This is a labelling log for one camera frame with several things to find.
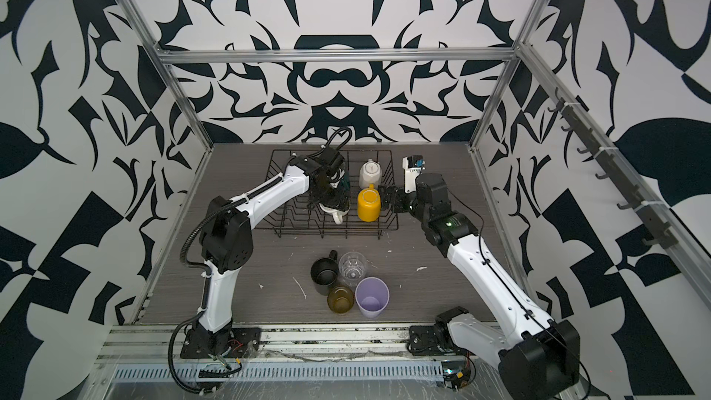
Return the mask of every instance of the black wire dish rack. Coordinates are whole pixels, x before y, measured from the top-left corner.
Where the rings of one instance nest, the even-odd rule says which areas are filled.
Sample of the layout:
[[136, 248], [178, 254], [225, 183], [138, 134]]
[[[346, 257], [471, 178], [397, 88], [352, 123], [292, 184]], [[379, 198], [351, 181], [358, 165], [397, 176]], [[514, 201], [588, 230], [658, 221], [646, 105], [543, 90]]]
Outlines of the black wire dish rack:
[[[276, 149], [271, 152], [269, 168], [267, 169], [267, 180], [281, 173], [284, 164], [287, 163], [293, 154], [306, 155], [315, 150], [290, 150]], [[321, 235], [323, 238], [329, 236], [383, 235], [384, 231], [397, 230], [399, 227], [397, 214], [391, 208], [382, 210], [376, 221], [365, 222], [358, 218], [358, 175], [363, 164], [369, 159], [380, 164], [382, 170], [380, 175], [380, 185], [395, 185], [395, 171], [393, 169], [393, 152], [390, 150], [360, 150], [343, 149], [341, 154], [346, 160], [346, 171], [351, 182], [351, 210], [343, 215], [343, 223], [336, 224], [333, 216], [325, 213], [318, 204], [310, 204], [308, 192], [290, 199], [278, 209], [267, 215], [255, 228], [262, 230], [274, 230], [274, 233], [281, 237], [284, 234], [297, 235]]]

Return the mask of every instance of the wood grain surface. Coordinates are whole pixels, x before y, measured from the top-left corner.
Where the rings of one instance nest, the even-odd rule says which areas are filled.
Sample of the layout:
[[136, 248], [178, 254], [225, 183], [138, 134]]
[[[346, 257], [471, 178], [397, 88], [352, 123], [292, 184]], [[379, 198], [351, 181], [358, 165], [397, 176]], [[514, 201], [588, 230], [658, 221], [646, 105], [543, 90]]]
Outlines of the wood grain surface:
[[[195, 314], [200, 306], [203, 279], [198, 269], [182, 267], [178, 260], [185, 237], [204, 218], [208, 203], [215, 196], [229, 198], [264, 182], [272, 150], [284, 147], [255, 144], [215, 146], [140, 323], [177, 324]], [[404, 182], [401, 158], [424, 156], [427, 171], [442, 174], [449, 189], [484, 218], [484, 239], [494, 256], [508, 269], [501, 240], [464, 144], [373, 148], [392, 150], [398, 185]], [[475, 226], [481, 225], [476, 215], [454, 198], [451, 200], [455, 210], [466, 214]], [[420, 223], [408, 214], [400, 214], [399, 220], [399, 229], [387, 232], [380, 240], [376, 236], [349, 236], [347, 239], [326, 236], [322, 239], [320, 236], [284, 235], [279, 238], [272, 231], [254, 230], [254, 253], [242, 267], [235, 288], [232, 306], [235, 323], [433, 321], [437, 314], [455, 306], [466, 307], [479, 320], [493, 321], [491, 312], [471, 284], [437, 248], [427, 243]], [[339, 253], [362, 253], [368, 259], [368, 275], [377, 276], [388, 285], [390, 303], [376, 319], [364, 318], [357, 306], [338, 316], [328, 309], [325, 296], [314, 289], [308, 274], [311, 264], [327, 256], [332, 249]], [[201, 260], [197, 241], [188, 257], [193, 261]]]

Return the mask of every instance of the white debris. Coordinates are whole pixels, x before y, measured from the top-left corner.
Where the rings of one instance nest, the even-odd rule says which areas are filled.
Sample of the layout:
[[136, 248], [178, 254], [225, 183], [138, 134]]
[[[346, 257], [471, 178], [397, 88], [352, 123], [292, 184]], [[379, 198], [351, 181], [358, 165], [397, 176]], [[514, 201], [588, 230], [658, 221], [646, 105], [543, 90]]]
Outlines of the white debris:
[[306, 293], [306, 292], [304, 292], [304, 288], [302, 288], [302, 287], [301, 287], [301, 284], [298, 284], [298, 288], [299, 288], [299, 289], [301, 289], [301, 293], [303, 293], [303, 294], [304, 294], [304, 299], [306, 300], [306, 299], [307, 299], [307, 293]]

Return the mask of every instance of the black mounting plate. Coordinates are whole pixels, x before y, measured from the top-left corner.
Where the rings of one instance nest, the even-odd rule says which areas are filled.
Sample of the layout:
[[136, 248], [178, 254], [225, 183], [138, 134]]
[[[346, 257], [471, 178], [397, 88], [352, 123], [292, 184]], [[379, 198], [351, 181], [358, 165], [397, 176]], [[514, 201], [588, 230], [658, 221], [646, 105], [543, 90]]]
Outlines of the black mounting plate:
[[[227, 358], [243, 358], [250, 350], [256, 350], [260, 345], [262, 330], [259, 327], [233, 327], [232, 335], [242, 345], [237, 345], [228, 355]], [[180, 358], [184, 360], [194, 358], [209, 358], [204, 350], [198, 349], [198, 345], [191, 341], [188, 344], [183, 343], [183, 349], [180, 351]]]
[[415, 356], [467, 355], [467, 350], [455, 346], [442, 350], [434, 334], [434, 326], [410, 326], [410, 353]]

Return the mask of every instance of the purple cup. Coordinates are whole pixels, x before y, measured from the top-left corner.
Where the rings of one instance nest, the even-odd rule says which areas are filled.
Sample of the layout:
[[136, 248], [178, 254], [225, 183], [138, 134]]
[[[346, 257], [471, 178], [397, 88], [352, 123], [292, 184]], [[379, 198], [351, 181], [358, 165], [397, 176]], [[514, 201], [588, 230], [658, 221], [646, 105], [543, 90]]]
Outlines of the purple cup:
[[355, 295], [355, 303], [367, 318], [380, 315], [390, 301], [390, 290], [387, 284], [374, 276], [361, 280], [355, 289]]

